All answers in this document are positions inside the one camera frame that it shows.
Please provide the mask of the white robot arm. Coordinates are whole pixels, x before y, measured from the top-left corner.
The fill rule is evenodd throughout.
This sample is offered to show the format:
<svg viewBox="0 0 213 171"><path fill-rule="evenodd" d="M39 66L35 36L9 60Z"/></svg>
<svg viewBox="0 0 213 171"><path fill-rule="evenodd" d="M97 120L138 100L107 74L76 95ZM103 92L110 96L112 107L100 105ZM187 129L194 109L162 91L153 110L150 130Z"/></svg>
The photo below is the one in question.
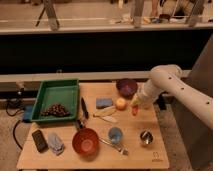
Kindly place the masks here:
<svg viewBox="0 0 213 171"><path fill-rule="evenodd" d="M182 70L178 65L159 65L152 68L149 79L138 88L130 105L148 108L166 91L213 130L213 98L184 83L180 79L181 74Z"/></svg>

